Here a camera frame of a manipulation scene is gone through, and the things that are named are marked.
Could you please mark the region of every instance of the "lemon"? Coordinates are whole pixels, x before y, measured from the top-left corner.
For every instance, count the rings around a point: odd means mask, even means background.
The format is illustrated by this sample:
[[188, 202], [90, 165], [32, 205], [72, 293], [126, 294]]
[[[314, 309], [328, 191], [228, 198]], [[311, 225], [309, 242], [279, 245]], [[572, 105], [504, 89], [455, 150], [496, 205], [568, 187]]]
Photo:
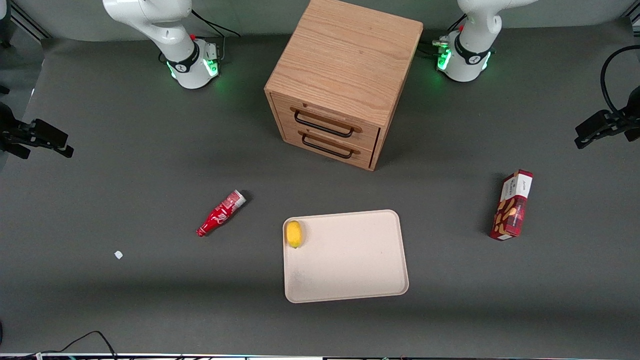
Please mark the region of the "lemon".
[[287, 243], [294, 249], [302, 245], [302, 227], [295, 220], [287, 224]]

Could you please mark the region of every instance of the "red cardboard box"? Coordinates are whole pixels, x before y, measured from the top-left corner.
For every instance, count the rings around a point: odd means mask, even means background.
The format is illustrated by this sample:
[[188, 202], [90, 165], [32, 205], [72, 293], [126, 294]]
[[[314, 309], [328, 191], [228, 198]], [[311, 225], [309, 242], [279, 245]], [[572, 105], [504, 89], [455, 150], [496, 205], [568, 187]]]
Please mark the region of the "red cardboard box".
[[504, 241], [520, 235], [533, 174], [518, 170], [502, 182], [498, 212], [493, 217], [491, 237]]

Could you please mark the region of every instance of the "gray backdrop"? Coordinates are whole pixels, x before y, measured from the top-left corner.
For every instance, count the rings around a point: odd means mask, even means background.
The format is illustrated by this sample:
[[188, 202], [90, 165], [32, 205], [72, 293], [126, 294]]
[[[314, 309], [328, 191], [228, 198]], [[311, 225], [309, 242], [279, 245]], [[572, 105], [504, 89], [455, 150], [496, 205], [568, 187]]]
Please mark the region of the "gray backdrop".
[[[140, 40], [129, 26], [115, 22], [101, 0], [15, 0], [54, 37], [88, 41]], [[347, 0], [424, 23], [427, 29], [446, 28], [461, 12], [455, 0]], [[507, 28], [580, 26], [619, 17], [633, 0], [539, 0], [502, 13]], [[202, 16], [243, 34], [293, 32], [308, 0], [193, 0]], [[183, 21], [188, 31], [210, 34], [193, 16]]]

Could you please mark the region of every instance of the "wooden drawer cabinet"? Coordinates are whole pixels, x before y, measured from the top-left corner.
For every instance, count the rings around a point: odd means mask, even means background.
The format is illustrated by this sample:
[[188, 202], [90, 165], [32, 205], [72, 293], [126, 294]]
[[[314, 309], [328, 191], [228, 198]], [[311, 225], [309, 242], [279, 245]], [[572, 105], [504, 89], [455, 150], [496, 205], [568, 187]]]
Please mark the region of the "wooden drawer cabinet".
[[291, 145], [313, 151], [329, 158], [343, 161], [361, 168], [369, 168], [372, 151], [334, 139], [311, 130], [298, 127], [283, 127], [284, 140]]
[[285, 142], [374, 170], [422, 24], [311, 0], [265, 92]]
[[365, 121], [358, 121], [314, 108], [295, 99], [272, 94], [277, 118], [282, 126], [316, 130], [329, 139], [373, 149], [380, 129]]

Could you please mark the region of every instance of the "beige tray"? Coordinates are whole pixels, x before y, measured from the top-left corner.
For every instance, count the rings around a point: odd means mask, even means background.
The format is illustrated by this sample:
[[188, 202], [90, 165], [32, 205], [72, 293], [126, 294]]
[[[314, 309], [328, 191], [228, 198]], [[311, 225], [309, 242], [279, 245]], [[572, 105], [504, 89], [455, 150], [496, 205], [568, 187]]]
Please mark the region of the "beige tray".
[[[287, 244], [297, 220], [304, 242]], [[395, 211], [289, 218], [282, 227], [284, 292], [301, 302], [402, 295], [409, 288], [400, 219]]]

